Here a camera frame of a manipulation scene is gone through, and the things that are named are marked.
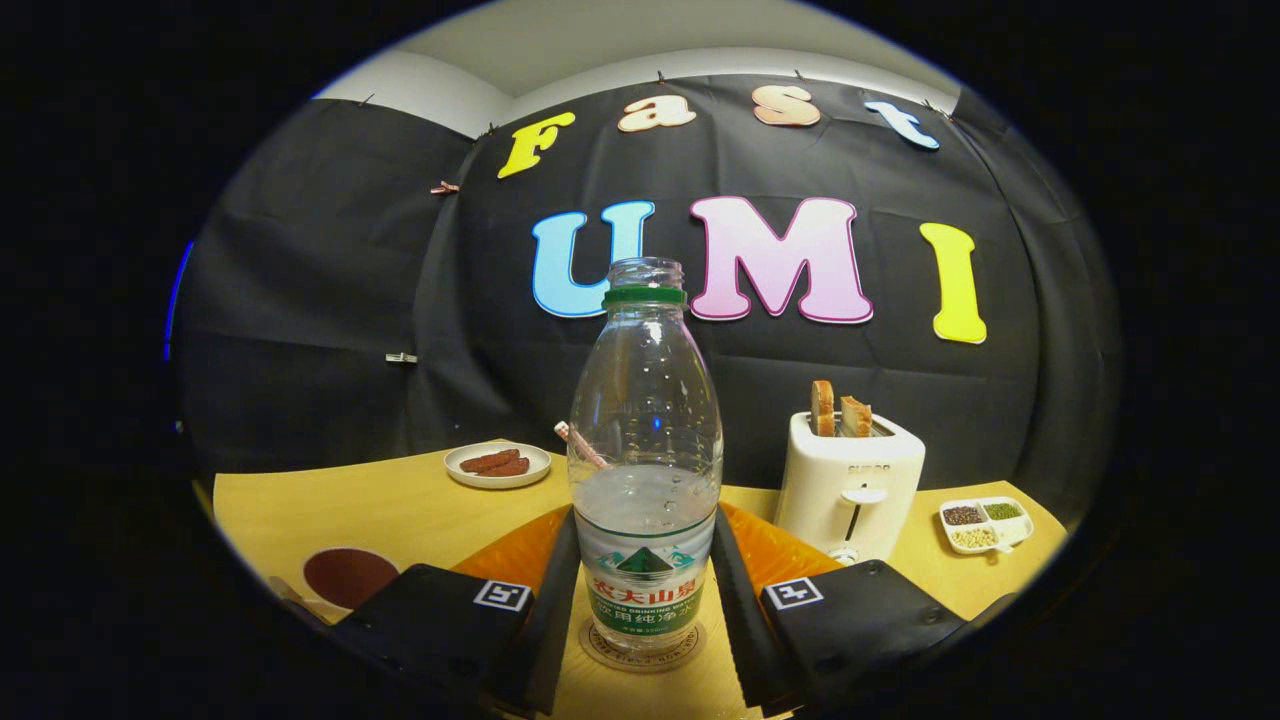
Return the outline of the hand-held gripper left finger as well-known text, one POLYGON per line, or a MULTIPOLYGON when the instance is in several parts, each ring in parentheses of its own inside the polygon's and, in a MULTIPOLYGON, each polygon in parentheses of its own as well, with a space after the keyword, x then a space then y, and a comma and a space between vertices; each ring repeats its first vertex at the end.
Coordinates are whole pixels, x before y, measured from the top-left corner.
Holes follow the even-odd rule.
POLYGON ((548 715, 579 566, 577 528, 564 505, 452 569, 407 568, 338 621, 330 635, 471 715, 548 715))

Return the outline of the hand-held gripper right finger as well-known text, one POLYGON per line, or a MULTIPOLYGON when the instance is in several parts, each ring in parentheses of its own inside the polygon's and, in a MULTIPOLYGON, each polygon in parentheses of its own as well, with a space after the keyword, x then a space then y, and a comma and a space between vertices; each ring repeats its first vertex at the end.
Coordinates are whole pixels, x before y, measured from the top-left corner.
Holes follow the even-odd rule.
POLYGON ((726 502, 710 557, 742 697, 765 715, 901 691, 1014 601, 965 621, 887 562, 844 566, 726 502))

